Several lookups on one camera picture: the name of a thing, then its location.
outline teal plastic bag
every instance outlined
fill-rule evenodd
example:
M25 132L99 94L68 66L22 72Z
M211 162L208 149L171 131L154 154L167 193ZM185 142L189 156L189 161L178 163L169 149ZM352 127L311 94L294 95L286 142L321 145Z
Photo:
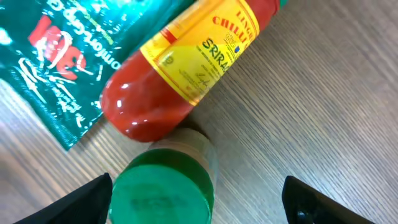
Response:
M2 0L0 78L68 150L101 117L99 98L109 77L192 3Z

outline green lid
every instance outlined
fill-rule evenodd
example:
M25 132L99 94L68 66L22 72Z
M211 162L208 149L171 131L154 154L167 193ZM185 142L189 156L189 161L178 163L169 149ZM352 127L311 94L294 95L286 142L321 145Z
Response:
M282 7L284 7L287 3L287 0L279 0L279 8L282 9Z
M198 186L162 165L125 170L114 183L109 216L114 224L207 224L211 210Z

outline sriracha bottle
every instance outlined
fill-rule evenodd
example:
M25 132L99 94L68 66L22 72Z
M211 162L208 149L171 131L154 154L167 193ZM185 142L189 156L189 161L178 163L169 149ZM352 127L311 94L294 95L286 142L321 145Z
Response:
M111 77L101 99L105 116L131 139L161 139L189 114L285 2L196 1Z

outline red sauce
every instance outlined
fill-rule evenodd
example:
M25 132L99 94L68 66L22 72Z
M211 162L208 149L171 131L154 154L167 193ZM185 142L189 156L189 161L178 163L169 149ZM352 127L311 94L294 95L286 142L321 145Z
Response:
M279 8L278 0L246 0L259 22L268 25ZM152 68L140 51L125 61L103 92L105 116L120 132L141 142L161 139L192 110Z

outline wood grain surface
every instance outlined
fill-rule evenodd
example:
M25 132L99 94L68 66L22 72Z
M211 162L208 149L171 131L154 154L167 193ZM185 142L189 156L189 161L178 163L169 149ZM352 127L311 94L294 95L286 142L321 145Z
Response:
M0 219L12 223L148 145L100 121L69 153L4 82ZM287 223L294 175L398 222L398 1L291 0L194 109L220 160L213 223Z

